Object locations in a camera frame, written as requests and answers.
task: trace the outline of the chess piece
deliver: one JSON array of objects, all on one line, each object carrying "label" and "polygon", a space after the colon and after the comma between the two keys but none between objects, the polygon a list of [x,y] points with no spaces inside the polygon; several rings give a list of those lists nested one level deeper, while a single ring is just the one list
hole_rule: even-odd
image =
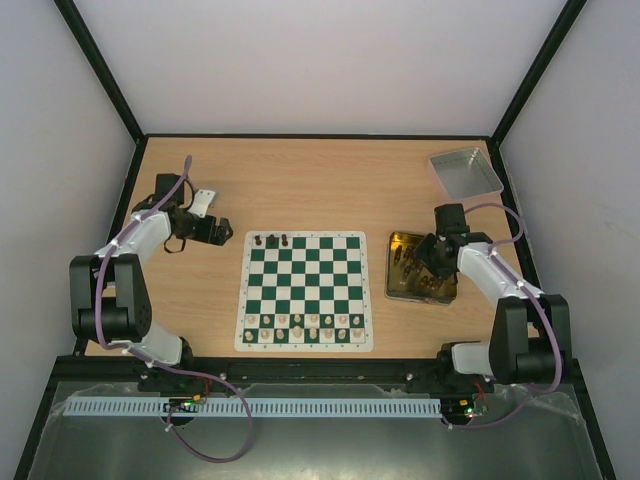
[{"label": "chess piece", "polygon": [[400,259],[402,258],[402,245],[398,245],[396,248],[396,254],[393,257],[393,265],[397,265]]}]

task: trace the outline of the white panel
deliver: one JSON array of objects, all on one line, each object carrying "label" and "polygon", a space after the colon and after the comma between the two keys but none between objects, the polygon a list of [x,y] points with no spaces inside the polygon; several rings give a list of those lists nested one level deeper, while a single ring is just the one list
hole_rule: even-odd
[{"label": "white panel", "polygon": [[0,478],[13,478],[56,355],[69,261],[107,235],[133,143],[53,1],[0,15]]},{"label": "white panel", "polygon": [[564,0],[79,0],[146,132],[491,134]]},{"label": "white panel", "polygon": [[588,2],[503,148],[618,478],[638,477],[640,441],[638,25],[637,2]]}]

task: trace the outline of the wooden tabletop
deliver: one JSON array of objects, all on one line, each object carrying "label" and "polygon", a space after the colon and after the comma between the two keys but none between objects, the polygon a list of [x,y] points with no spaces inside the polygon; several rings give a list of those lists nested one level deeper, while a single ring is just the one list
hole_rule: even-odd
[{"label": "wooden tabletop", "polygon": [[[445,342],[487,340],[494,309],[465,277],[460,276],[458,298],[451,306],[384,295],[389,235],[433,231],[433,208],[445,203],[426,170],[428,158],[468,147],[480,147],[488,155],[481,141],[149,139],[129,209],[153,193],[157,173],[180,174],[191,154],[196,187],[219,192],[210,214],[227,217],[235,231],[223,247],[188,242],[180,254],[154,253],[144,267],[153,321],[185,337],[196,356],[328,358],[234,349],[244,238],[251,230],[354,230],[367,237],[375,347],[368,353],[331,356],[426,358]],[[499,195],[489,200],[501,202]],[[494,240],[511,236],[499,209],[473,212],[467,221],[473,231]],[[519,270],[512,246],[501,253]],[[87,352],[105,354],[94,343]]]}]

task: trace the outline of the chess board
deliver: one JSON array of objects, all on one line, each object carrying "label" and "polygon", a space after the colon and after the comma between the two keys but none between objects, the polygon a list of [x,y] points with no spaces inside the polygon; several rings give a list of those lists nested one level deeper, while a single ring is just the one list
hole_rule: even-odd
[{"label": "chess board", "polygon": [[247,233],[236,350],[370,352],[372,321],[363,232]]}]

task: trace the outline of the purple cable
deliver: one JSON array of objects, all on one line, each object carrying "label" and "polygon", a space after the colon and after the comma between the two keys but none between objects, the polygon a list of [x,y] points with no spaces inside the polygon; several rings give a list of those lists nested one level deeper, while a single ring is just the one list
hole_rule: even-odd
[{"label": "purple cable", "polygon": [[[162,207],[165,203],[167,203],[171,198],[171,196],[176,192],[176,190],[178,190],[178,188],[180,187],[180,185],[182,185],[183,182],[188,182],[189,186],[191,186],[191,188],[195,192],[195,188],[193,188],[193,184],[189,179],[189,169],[191,168],[191,160],[192,160],[191,155],[187,155],[187,158],[184,161],[184,171],[182,172],[182,175],[180,175],[180,178],[178,178],[178,180],[176,181],[175,185],[171,188],[171,190],[169,190],[169,192],[153,208],[147,210],[142,215],[140,215],[139,220],[134,219],[129,223],[129,225],[127,225],[123,230],[121,230],[120,233],[118,233],[118,235],[115,236],[115,238],[112,240],[113,244],[105,253],[104,258],[102,259],[102,263],[100,263],[100,269],[98,271],[98,278],[96,281],[96,297],[95,297],[95,304],[96,304],[95,319],[96,320],[95,321],[96,321],[96,337],[98,338],[98,343],[105,350],[114,350],[117,348],[122,348],[122,345],[109,345],[106,342],[104,338],[104,332],[102,331],[102,290],[104,287],[104,278],[107,272],[107,265],[109,264],[109,259],[113,256],[113,253],[118,248],[117,245],[121,244],[131,234],[131,232],[133,232],[136,228],[138,228],[138,226],[144,220],[146,220],[151,215],[156,213],[160,209],[160,207]],[[247,439],[245,440],[242,448],[240,448],[240,450],[235,455],[232,455],[231,457],[228,457],[228,458],[210,457],[208,455],[198,452],[191,445],[189,445],[187,441],[184,438],[182,438],[182,436],[173,427],[173,424],[171,423],[171,416],[173,415],[173,412],[175,409],[170,410],[167,416],[168,428],[170,428],[170,430],[175,435],[176,439],[178,439],[178,441],[189,453],[199,458],[200,460],[204,460],[205,462],[227,463],[227,462],[232,462],[234,460],[237,460],[238,458],[242,457],[245,453],[249,451],[249,449],[251,448],[251,445],[253,444],[253,439],[255,436],[255,425],[253,421],[253,416],[251,415],[251,408],[249,407],[247,400],[244,398],[244,396],[240,393],[240,391],[236,387],[234,387],[231,383],[225,380],[222,380],[219,377],[216,377],[215,375],[210,375],[208,373],[201,373],[201,372],[193,372],[191,370],[180,370],[178,368],[173,368],[164,363],[154,363],[150,358],[145,357],[144,355],[138,352],[130,351],[130,353],[132,353],[133,356],[142,360],[143,362],[147,364],[151,364],[152,366],[161,368],[170,373],[175,373],[177,375],[187,375],[191,377],[204,377],[204,378],[213,380],[214,382],[224,385],[233,393],[235,393],[236,396],[242,402],[242,405],[244,406],[244,409],[247,412],[247,417],[249,419],[249,434],[247,435]]]},{"label": "purple cable", "polygon": [[[511,243],[515,243],[522,237],[522,235],[524,234],[524,224],[522,222],[522,218],[520,218],[520,216],[515,211],[510,209],[509,207],[506,207],[504,205],[500,205],[499,203],[481,203],[480,205],[476,205],[474,207],[471,207],[471,208],[465,210],[464,213],[466,215],[467,213],[471,213],[474,210],[478,210],[480,208],[485,208],[485,207],[500,208],[500,209],[504,210],[505,212],[509,213],[518,222],[519,229],[518,229],[518,234],[515,237],[513,237],[511,239],[508,239],[508,240],[500,240],[500,241],[494,242],[489,247],[489,258],[491,259],[493,264],[496,267],[498,267],[498,269],[507,278],[509,278],[509,280],[511,280],[514,283],[514,285],[517,285],[518,282],[519,282],[518,278],[513,273],[511,273],[511,270],[507,267],[507,265],[504,264],[502,261],[500,261],[500,259],[493,252],[500,245],[508,245],[508,244],[511,244]],[[531,301],[531,303],[533,304],[533,307],[536,309],[536,312],[540,316],[540,320],[542,321],[542,324],[544,326],[545,332],[547,333],[547,336],[549,337],[549,343],[551,343],[551,350],[553,351],[553,358],[555,360],[555,372],[554,372],[554,375],[553,375],[553,382],[551,382],[551,385],[549,385],[548,388],[542,389],[542,390],[536,388],[533,385],[529,385],[529,389],[533,390],[533,391],[536,391],[538,393],[541,393],[541,394],[553,393],[558,388],[558,385],[560,385],[560,381],[562,379],[562,357],[560,355],[560,346],[558,345],[558,340],[556,339],[556,336],[553,333],[553,328],[551,327],[551,322],[549,321],[549,318],[547,317],[547,314],[545,313],[544,308],[542,308],[542,305],[540,304],[540,301],[533,295],[533,293],[526,286],[523,285],[522,287],[520,287],[520,290],[522,290],[522,292]],[[456,430],[477,430],[477,429],[480,429],[480,428],[495,427],[495,426],[501,425],[501,424],[505,423],[506,421],[510,420],[511,418],[515,417],[516,414],[520,410],[522,410],[524,408],[524,406],[527,404],[527,401],[528,401],[527,399],[523,400],[522,403],[520,403],[516,408],[514,408],[507,415],[505,415],[504,417],[502,417],[502,418],[500,418],[498,420],[490,422],[490,423],[483,423],[481,425],[452,425],[451,423],[449,423],[449,421],[444,416],[442,417],[442,421],[449,428],[453,428],[453,429],[456,429]]]}]

